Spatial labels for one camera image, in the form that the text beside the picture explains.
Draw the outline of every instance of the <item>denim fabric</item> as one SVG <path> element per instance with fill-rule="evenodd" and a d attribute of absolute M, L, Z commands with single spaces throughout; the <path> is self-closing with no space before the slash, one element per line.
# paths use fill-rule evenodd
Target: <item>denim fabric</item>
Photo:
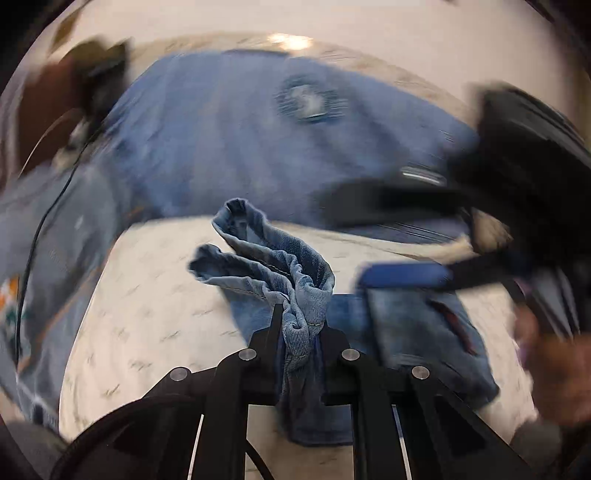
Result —
<path fill-rule="evenodd" d="M 372 334 L 364 293 L 333 296 L 335 277 L 320 254 L 272 227 L 246 200 L 226 202 L 212 223 L 236 253 L 202 245 L 189 269 L 200 281 L 222 288 L 245 340 L 269 325 L 276 303 L 283 305 L 286 357 L 279 409 L 291 440 L 305 445 L 352 441 L 349 407 L 326 407 L 320 400 L 317 334 L 325 321 L 343 330 L 353 348 L 382 358 L 388 367 L 427 366 L 474 408 L 496 396 L 482 339 L 455 294 L 368 290 Z M 428 300 L 457 316 L 474 354 L 465 351 Z"/>
<path fill-rule="evenodd" d="M 372 289 L 365 294 L 373 325 L 363 295 L 335 295 L 327 312 L 329 325 L 342 330 L 353 348 L 378 356 L 386 367 L 427 367 L 471 408 L 497 396 L 484 342 L 457 295 L 420 289 Z M 430 300 L 456 315 L 474 353 L 466 351 Z"/>
<path fill-rule="evenodd" d="M 298 416 L 305 407 L 303 390 L 312 363 L 310 354 L 324 325 L 335 276 L 320 254 L 271 226 L 246 200 L 226 202 L 212 224 L 236 254 L 202 245 L 189 269 L 200 281 L 223 288 L 232 310 L 241 318 L 237 323 L 242 325 L 243 335 L 247 332 L 244 320 L 250 318 L 246 341 L 256 329 L 269 325 L 275 304 L 283 305 L 286 352 L 281 406 L 288 426 L 288 417 Z"/>

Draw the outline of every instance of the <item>brown object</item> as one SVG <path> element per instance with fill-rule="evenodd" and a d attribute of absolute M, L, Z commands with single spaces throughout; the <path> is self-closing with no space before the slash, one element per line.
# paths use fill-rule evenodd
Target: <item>brown object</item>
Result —
<path fill-rule="evenodd" d="M 82 94 L 74 74 L 74 59 L 65 57 L 59 63 L 46 65 L 23 90 L 18 113 L 18 152 L 20 165 L 51 124 L 67 111 L 80 108 Z M 60 147 L 67 144 L 70 134 L 81 120 L 79 112 L 64 118 L 39 143 L 23 174 L 45 160 L 51 160 Z"/>

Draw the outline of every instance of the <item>embroidered patch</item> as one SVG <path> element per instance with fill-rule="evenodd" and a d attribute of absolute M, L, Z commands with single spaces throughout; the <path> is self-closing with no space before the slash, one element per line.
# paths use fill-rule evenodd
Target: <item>embroidered patch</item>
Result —
<path fill-rule="evenodd" d="M 281 113 L 303 122 L 340 118 L 347 107 L 347 100 L 335 90 L 322 89 L 305 77 L 288 79 L 277 95 L 277 103 Z"/>

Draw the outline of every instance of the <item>black metal frame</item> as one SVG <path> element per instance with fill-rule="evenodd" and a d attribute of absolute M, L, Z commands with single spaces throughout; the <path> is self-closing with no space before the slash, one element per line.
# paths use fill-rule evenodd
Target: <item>black metal frame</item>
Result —
<path fill-rule="evenodd" d="M 282 307 L 276 305 L 270 327 L 253 334 L 249 349 L 256 352 L 254 358 L 243 359 L 245 351 L 240 351 L 217 368 L 194 374 L 173 369 L 144 398 L 97 421 L 70 445 L 52 479 L 184 480 L 202 415 L 191 478 L 243 479 L 248 405 L 273 406 L 279 399 L 281 318 Z M 348 350 L 345 334 L 328 325 L 320 332 L 320 344 L 323 401 L 351 405 L 356 480 L 406 478 L 393 406 L 413 479 L 534 477 L 523 460 L 426 369 L 416 375 L 381 367 L 363 353 Z"/>

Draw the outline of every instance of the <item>speckled surface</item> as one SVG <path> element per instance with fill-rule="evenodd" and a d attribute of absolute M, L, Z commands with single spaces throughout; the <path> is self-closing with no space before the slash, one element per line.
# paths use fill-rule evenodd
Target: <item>speckled surface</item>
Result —
<path fill-rule="evenodd" d="M 368 262 L 446 262 L 471 254 L 465 238 L 448 245 L 396 244 L 278 224 L 316 249 L 336 276 L 336 293 L 351 292 Z M 74 438 L 93 421 L 142 397 L 170 369 L 215 366 L 245 346 L 218 289 L 197 282 L 187 263 L 197 245 L 228 247 L 209 218 L 149 222 L 115 244 L 82 323 L 66 368 L 60 433 Z M 500 396 L 479 414 L 506 441 L 535 415 L 529 381 L 519 367 L 511 302 L 501 286 L 460 294 L 489 352 Z M 308 449 L 288 442 L 272 408 L 251 407 L 248 438 L 277 478 L 353 478 L 350 447 Z M 247 463 L 247 478 L 257 478 Z"/>

